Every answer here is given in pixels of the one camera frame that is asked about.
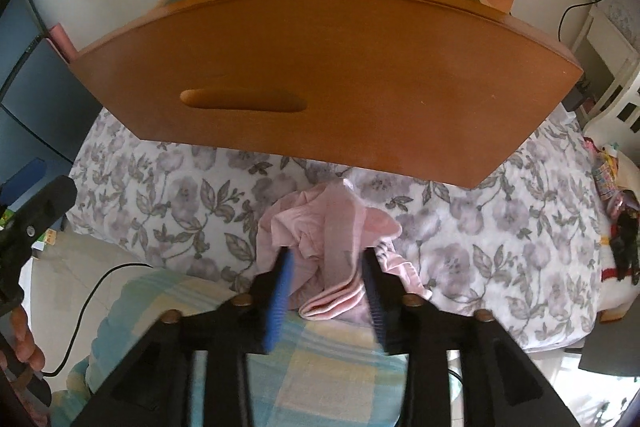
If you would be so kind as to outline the person's left hand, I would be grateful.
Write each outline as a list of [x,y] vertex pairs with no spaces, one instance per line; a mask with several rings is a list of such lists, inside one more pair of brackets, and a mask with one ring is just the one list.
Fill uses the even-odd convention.
[[7,340],[12,339],[11,346],[15,356],[22,363],[28,363],[35,372],[43,370],[46,358],[35,343],[34,335],[29,328],[28,315],[22,306],[1,317],[1,334],[5,335]]

